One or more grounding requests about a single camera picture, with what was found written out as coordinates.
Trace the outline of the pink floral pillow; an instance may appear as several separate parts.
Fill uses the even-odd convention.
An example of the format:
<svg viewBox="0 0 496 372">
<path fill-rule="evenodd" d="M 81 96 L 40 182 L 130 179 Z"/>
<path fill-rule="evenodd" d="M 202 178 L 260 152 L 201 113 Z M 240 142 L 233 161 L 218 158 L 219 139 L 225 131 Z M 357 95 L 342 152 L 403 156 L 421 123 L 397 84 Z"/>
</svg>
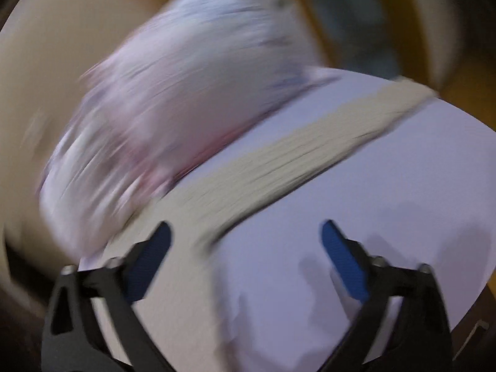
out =
<svg viewBox="0 0 496 372">
<path fill-rule="evenodd" d="M 86 73 L 39 189 L 52 237 L 73 259 L 95 255 L 189 171 L 335 77 L 306 65 L 256 0 L 171 0 Z"/>
</svg>

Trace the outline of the wooden bed frame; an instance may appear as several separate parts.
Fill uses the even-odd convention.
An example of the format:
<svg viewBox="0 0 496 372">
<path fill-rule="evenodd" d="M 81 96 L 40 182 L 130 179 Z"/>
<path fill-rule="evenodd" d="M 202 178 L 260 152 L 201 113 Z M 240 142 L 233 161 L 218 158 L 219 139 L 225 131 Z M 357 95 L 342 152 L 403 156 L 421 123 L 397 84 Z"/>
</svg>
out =
<svg viewBox="0 0 496 372">
<path fill-rule="evenodd" d="M 277 0 L 294 4 L 318 57 L 428 85 L 495 125 L 495 0 Z"/>
</svg>

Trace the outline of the beige knit sweater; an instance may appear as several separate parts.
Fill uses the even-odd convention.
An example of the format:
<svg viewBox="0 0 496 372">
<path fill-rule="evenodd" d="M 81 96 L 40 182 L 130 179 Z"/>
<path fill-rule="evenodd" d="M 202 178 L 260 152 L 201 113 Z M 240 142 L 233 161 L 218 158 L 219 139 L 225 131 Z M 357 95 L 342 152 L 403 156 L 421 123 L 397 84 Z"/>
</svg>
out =
<svg viewBox="0 0 496 372">
<path fill-rule="evenodd" d="M 327 171 L 435 96 L 409 79 L 341 104 L 312 123 L 207 175 L 184 181 L 114 238 L 104 259 L 149 244 L 160 221 L 171 226 L 171 252 L 160 260 L 147 298 L 126 317 L 138 333 L 121 333 L 132 364 L 143 354 L 179 371 L 225 371 L 210 251 L 227 231 Z M 145 338 L 139 343 L 138 337 Z"/>
</svg>

